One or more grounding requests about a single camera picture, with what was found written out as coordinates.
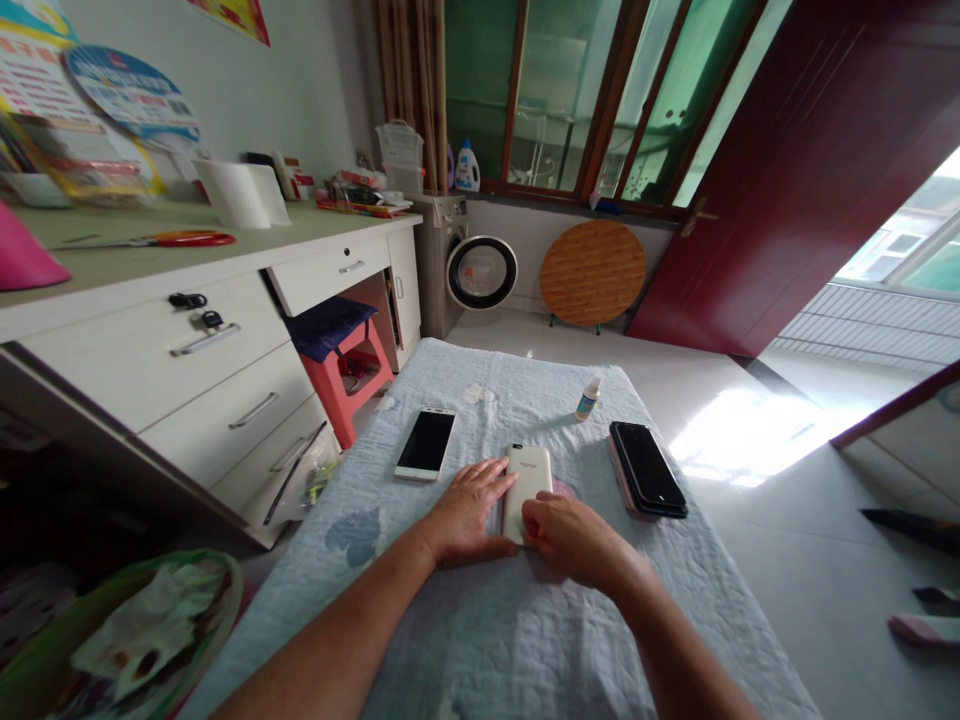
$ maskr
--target red door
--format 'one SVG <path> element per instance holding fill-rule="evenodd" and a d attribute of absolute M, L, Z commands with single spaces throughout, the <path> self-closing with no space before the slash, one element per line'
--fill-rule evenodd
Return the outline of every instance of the red door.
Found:
<path fill-rule="evenodd" d="M 630 337 L 756 356 L 960 146 L 960 3 L 794 0 Z"/>

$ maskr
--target white basket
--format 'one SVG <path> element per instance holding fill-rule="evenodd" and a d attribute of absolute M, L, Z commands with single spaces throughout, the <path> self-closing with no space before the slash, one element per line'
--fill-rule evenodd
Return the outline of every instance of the white basket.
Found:
<path fill-rule="evenodd" d="M 383 164 L 387 174 L 387 187 L 402 193 L 423 194 L 423 168 L 419 165 Z"/>
<path fill-rule="evenodd" d="M 384 165 L 423 167 L 423 138 L 403 120 L 391 120 L 377 128 Z"/>

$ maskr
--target brown curtain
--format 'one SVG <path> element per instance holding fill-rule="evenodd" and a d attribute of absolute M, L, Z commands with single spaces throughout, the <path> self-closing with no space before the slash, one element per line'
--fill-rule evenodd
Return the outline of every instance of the brown curtain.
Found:
<path fill-rule="evenodd" d="M 423 138 L 425 192 L 447 194 L 447 78 L 443 0 L 376 0 L 387 119 Z"/>

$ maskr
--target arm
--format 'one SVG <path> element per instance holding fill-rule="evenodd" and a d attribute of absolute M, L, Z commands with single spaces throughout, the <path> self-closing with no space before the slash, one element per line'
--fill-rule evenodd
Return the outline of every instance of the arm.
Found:
<path fill-rule="evenodd" d="M 590 507 L 541 492 L 523 504 L 523 521 L 529 542 L 550 565 L 616 604 L 636 639 L 660 717 L 760 717 L 650 562 Z"/>
<path fill-rule="evenodd" d="M 400 618 L 437 567 L 516 555 L 484 522 L 517 480 L 506 458 L 461 470 L 439 502 L 276 655 L 214 718 L 360 715 Z"/>

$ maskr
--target red scissors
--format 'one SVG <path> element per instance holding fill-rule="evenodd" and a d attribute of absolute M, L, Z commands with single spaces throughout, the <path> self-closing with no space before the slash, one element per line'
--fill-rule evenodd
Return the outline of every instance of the red scissors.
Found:
<path fill-rule="evenodd" d="M 132 240 L 121 240 L 114 243 L 97 243 L 95 245 L 76 245 L 57 250 L 93 250 L 106 247 L 211 247 L 213 245 L 232 245 L 237 239 L 233 235 L 219 230 L 177 230 L 175 232 L 157 233 Z"/>

